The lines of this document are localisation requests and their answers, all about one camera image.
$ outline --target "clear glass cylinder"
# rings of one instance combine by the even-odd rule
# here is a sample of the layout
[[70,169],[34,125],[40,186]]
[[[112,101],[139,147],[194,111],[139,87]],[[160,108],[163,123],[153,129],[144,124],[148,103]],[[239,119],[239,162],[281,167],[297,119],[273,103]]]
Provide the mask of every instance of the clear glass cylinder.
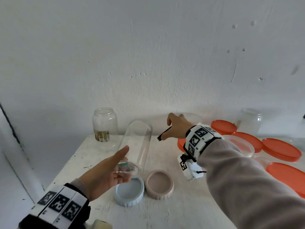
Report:
[[129,146],[127,160],[118,164],[119,172],[133,176],[139,176],[143,173],[152,131],[153,127],[146,120],[135,119],[130,122],[119,146],[119,150],[125,145]]
[[256,136],[262,123],[260,111],[252,108],[243,108],[235,123],[238,132],[245,132]]
[[95,139],[101,149],[115,149],[119,144],[116,114],[112,108],[98,108],[92,117]]

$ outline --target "blue lid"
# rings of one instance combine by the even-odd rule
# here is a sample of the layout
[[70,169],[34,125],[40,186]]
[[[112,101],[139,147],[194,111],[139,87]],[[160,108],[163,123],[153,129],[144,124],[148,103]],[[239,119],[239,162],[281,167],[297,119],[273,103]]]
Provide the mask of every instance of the blue lid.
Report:
[[144,182],[140,177],[132,177],[130,182],[116,185],[114,199],[117,204],[130,207],[138,204],[144,195]]

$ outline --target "gray sleeve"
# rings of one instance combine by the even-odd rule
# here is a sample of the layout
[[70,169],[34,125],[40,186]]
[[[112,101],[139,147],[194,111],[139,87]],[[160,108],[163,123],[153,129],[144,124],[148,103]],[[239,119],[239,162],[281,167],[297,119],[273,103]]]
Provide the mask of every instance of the gray sleeve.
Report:
[[221,210],[238,229],[305,228],[305,200],[225,140],[213,141],[197,164]]

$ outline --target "orange plastic lid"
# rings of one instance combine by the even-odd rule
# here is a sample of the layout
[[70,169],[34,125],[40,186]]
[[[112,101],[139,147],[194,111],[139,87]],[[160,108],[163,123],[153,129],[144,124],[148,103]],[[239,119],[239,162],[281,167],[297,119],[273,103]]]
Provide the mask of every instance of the orange plastic lid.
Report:
[[245,132],[234,132],[231,134],[232,136],[238,136],[246,141],[248,141],[255,150],[255,153],[259,153],[263,149],[263,143],[260,141],[260,139],[247,134]]
[[215,120],[211,124],[211,128],[216,130],[221,135],[231,135],[233,132],[237,131],[235,124],[229,121]]
[[182,152],[185,152],[183,149],[184,143],[185,143],[185,139],[182,138],[179,138],[177,141],[177,146]]
[[270,163],[266,171],[305,198],[305,173],[303,171],[278,162]]
[[302,153],[291,144],[273,138],[265,138],[262,140],[263,149],[271,156],[287,162],[297,162]]

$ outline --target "pink jar lid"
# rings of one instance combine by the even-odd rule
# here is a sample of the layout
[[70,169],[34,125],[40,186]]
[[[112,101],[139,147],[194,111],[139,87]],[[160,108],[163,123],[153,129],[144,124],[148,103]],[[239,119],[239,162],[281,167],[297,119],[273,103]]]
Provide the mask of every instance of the pink jar lid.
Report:
[[163,170],[152,171],[145,180],[147,194],[157,200],[167,199],[173,193],[173,179]]

